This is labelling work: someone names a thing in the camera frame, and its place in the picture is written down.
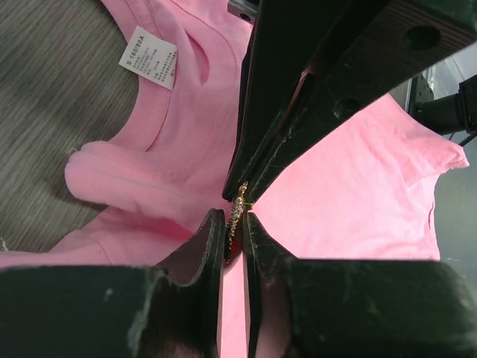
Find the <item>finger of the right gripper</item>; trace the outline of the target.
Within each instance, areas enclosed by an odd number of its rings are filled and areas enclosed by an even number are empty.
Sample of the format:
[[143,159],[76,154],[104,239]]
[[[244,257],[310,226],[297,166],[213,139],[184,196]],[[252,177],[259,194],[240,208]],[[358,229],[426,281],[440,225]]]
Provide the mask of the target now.
[[367,105],[475,41],[474,1],[261,1],[244,102],[247,198]]
[[371,1],[261,1],[241,68],[236,149],[223,190],[259,198],[278,174],[364,106],[344,57]]

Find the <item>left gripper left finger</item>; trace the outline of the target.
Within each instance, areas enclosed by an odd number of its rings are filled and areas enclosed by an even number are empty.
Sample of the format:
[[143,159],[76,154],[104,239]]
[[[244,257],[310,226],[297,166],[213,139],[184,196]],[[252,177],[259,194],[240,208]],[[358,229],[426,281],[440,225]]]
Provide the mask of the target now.
[[218,357],[225,220],[155,266],[1,271],[3,357]]

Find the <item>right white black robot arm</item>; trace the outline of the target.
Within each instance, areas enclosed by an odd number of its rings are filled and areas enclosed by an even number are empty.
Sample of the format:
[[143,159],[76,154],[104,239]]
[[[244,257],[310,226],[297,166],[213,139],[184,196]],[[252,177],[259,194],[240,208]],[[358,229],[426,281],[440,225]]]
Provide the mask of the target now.
[[438,134],[476,132],[476,80],[434,99],[422,73],[476,42],[474,1],[230,1],[251,25],[223,196],[256,201],[313,145],[411,82],[407,111]]

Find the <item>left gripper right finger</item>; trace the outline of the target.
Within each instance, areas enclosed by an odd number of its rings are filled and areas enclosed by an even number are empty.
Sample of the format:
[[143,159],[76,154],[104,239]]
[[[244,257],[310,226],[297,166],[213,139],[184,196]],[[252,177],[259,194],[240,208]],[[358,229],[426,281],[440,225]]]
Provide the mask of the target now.
[[295,257],[242,221],[249,357],[474,357],[476,303],[445,263]]

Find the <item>cream flower brooch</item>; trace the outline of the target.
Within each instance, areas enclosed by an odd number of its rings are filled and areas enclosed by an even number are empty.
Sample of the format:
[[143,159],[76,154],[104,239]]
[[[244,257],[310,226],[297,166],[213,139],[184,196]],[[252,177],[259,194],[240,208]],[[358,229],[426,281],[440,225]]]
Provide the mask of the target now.
[[254,203],[245,198],[248,182],[244,182],[239,188],[236,197],[232,200],[230,218],[226,224],[226,245],[224,247],[224,260],[228,263],[232,257],[233,242],[239,222],[246,210],[251,210]]

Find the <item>pink t-shirt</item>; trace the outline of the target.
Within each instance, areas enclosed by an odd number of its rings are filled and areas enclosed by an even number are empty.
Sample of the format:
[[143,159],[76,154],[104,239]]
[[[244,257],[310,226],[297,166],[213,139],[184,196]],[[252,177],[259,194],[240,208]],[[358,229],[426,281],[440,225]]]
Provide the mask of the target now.
[[[196,234],[223,196],[236,149],[241,67],[251,25],[225,1],[107,1],[139,76],[135,106],[107,142],[69,158],[73,196],[106,209],[48,253],[1,253],[23,266],[155,266]],[[422,126],[390,92],[287,166],[238,224],[223,259],[218,357],[247,355],[242,221],[256,215],[295,257],[440,262],[434,188],[467,165],[462,148]]]

